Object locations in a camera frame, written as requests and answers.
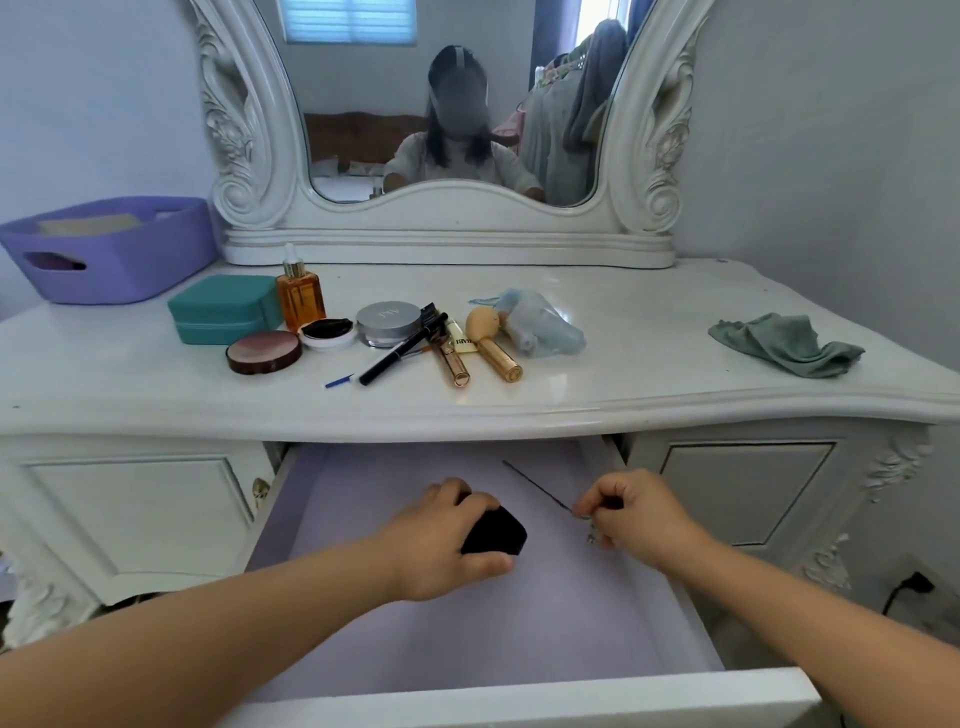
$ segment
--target gold knob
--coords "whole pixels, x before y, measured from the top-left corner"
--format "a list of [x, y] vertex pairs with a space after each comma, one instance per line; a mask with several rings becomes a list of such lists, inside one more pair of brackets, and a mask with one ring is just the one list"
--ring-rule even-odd
[[264, 480], [262, 477], [258, 477], [253, 481], [253, 502], [256, 503], [256, 507], [260, 507], [267, 494], [270, 493], [270, 483]]

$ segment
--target mirror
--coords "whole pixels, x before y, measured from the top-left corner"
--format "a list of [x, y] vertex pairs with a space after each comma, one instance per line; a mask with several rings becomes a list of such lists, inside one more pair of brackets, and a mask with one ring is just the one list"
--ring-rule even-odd
[[255, 0], [310, 179], [358, 203], [468, 179], [592, 193], [614, 82], [653, 0]]

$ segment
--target hand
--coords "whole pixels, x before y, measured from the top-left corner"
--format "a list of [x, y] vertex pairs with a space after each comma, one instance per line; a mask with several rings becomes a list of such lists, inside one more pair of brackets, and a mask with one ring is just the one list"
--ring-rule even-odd
[[[622, 510], [602, 506], [604, 497], [613, 496], [623, 498]], [[593, 518], [604, 535], [601, 546], [623, 548], [638, 561], [667, 573], [691, 549], [712, 543], [663, 478], [643, 470], [604, 475], [580, 497], [573, 512]]]
[[433, 599], [514, 567], [505, 553], [460, 553], [484, 512], [500, 507], [487, 493], [474, 493], [457, 505], [461, 493], [470, 488], [460, 478], [431, 485], [419, 503], [396, 514], [374, 537], [391, 562], [395, 599]]

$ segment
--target green cloth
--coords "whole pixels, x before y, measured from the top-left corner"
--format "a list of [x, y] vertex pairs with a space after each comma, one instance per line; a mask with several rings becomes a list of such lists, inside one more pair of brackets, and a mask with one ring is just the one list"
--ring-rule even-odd
[[820, 379], [845, 374], [864, 350], [854, 344], [831, 341], [820, 348], [817, 332], [807, 316], [768, 313], [744, 324], [721, 321], [709, 335], [726, 347], [779, 364], [797, 376]]

